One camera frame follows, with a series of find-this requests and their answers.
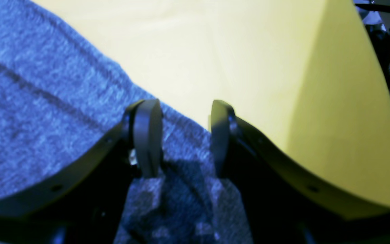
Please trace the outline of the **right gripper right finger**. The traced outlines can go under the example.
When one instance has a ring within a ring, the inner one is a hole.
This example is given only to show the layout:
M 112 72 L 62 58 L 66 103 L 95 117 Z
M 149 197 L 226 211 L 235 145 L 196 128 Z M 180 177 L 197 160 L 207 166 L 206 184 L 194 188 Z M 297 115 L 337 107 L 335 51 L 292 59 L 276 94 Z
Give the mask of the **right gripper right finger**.
M 211 109 L 216 174 L 237 187 L 256 244 L 390 244 L 390 207 L 303 168 L 227 102 Z

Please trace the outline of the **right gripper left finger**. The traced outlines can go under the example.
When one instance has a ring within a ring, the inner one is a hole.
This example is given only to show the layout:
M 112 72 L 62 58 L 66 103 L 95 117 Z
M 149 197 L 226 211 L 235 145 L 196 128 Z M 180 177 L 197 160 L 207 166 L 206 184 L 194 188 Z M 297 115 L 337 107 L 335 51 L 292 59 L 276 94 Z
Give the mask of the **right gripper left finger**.
M 133 179 L 163 160 L 158 99 L 129 105 L 85 154 L 44 181 L 0 199 L 0 244 L 111 244 Z

